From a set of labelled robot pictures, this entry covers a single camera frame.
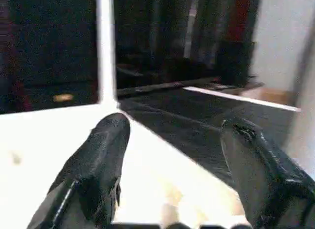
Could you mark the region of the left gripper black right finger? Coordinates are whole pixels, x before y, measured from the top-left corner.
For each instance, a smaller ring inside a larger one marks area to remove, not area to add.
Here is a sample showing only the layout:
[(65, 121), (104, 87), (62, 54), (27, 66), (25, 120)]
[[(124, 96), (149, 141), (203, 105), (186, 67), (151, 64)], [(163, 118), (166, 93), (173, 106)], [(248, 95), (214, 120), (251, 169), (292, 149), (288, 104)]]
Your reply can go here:
[(254, 229), (313, 229), (315, 182), (263, 128), (225, 119), (221, 148)]

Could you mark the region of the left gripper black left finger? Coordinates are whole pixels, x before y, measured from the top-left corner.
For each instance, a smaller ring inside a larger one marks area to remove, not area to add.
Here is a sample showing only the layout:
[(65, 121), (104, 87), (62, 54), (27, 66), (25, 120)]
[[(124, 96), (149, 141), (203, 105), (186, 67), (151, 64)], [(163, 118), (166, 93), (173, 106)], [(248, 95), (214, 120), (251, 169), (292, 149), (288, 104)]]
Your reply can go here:
[(112, 113), (65, 162), (28, 224), (30, 229), (108, 229), (120, 203), (130, 122)]

